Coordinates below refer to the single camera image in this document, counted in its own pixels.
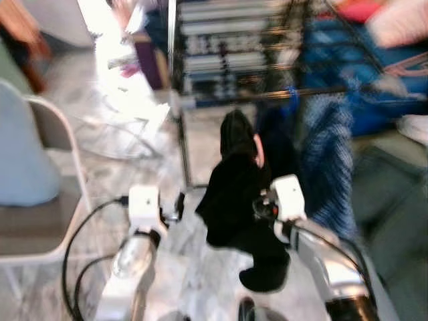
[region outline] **blue striped fabric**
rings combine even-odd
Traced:
[[[304,115],[307,135],[300,161],[307,215],[338,236],[352,239],[352,114],[339,96],[319,95],[308,100]]]

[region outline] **red object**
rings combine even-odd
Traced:
[[[381,7],[382,5],[377,2],[363,0],[345,5],[338,12],[346,20],[364,23]]]

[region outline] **gray chair seat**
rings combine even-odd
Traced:
[[[0,207],[0,256],[37,255],[57,248],[82,194],[76,177],[62,177],[59,195],[33,207]]]

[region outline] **chair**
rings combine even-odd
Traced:
[[[19,300],[22,293],[13,267],[61,260],[78,224],[78,213],[91,210],[70,124],[44,99],[30,96],[27,101],[42,145],[71,152],[76,175],[62,177],[60,193],[52,201],[33,207],[0,207],[0,266]]]

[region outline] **light blue cushion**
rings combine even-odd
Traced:
[[[45,203],[58,195],[60,178],[41,145],[31,107],[0,79],[0,205]]]

